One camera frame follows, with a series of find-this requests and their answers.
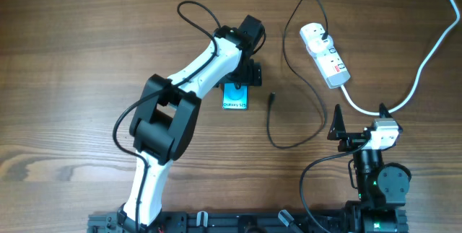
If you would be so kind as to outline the Galaxy smartphone blue screen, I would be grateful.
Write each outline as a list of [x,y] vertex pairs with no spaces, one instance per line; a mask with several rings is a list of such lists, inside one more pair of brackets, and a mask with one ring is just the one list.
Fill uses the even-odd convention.
[[225,110],[247,110],[248,87],[242,85],[237,89],[233,83],[224,84],[222,108]]

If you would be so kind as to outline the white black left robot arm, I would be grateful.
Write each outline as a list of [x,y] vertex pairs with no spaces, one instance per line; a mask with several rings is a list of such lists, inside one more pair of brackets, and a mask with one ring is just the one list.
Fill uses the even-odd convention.
[[131,194],[117,212],[124,231],[147,232],[160,216],[170,168],[193,138],[203,98],[215,87],[225,94],[236,89],[245,107],[247,88],[261,85],[261,66],[252,56],[265,36],[262,22],[248,15],[239,27],[217,28],[183,70],[147,80],[129,126],[139,157]]

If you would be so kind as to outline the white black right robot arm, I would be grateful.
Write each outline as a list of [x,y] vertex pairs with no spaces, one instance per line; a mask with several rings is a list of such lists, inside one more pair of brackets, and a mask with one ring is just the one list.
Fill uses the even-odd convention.
[[347,201],[342,209],[342,232],[409,231],[405,210],[411,182],[410,170],[402,164],[383,161],[382,152],[396,145],[402,127],[379,106],[379,116],[359,133],[345,129],[340,105],[334,109],[328,140],[338,141],[338,151],[352,155],[348,163],[350,183],[358,201]]

